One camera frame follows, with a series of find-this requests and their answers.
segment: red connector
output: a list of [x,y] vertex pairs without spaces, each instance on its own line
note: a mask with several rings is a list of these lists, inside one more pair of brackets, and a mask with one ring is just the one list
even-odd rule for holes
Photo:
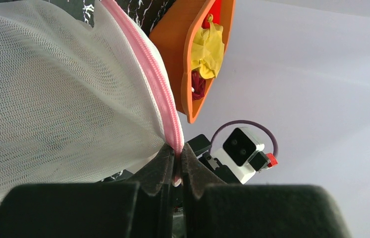
[[268,164],[268,168],[272,168],[278,164],[278,161],[276,160],[275,156],[272,153],[266,154],[268,157],[270,163]]

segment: mesh laundry bag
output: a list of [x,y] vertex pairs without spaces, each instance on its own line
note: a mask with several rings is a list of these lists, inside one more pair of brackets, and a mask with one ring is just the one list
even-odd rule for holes
[[158,51],[113,0],[95,26],[0,3],[0,201],[22,183],[96,182],[183,134]]

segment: white background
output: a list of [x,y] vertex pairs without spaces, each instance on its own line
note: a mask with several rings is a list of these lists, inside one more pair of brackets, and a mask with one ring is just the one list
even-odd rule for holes
[[234,119],[265,125],[278,139],[279,165],[250,183],[321,185],[353,237],[370,238],[370,0],[277,1],[316,9],[237,0],[228,52],[200,116],[188,124],[180,115],[185,140],[210,138]]

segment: orange plastic holder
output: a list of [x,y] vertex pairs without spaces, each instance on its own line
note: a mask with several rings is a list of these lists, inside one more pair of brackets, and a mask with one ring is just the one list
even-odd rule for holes
[[[215,0],[176,0],[150,33],[159,50],[170,80],[176,109],[195,122],[214,79],[207,79],[205,96],[192,101],[191,48]],[[235,0],[221,0],[220,25],[223,26],[224,52],[233,23]]]

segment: pink zipper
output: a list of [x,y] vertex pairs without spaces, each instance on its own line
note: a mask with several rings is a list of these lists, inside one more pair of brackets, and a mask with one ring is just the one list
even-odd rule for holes
[[157,107],[159,108],[166,141],[174,149],[175,156],[180,156],[184,139],[176,105],[167,79],[164,78],[159,64],[151,54],[151,50],[146,42],[120,6],[114,0],[102,0],[101,2],[114,17],[128,39],[147,77]]

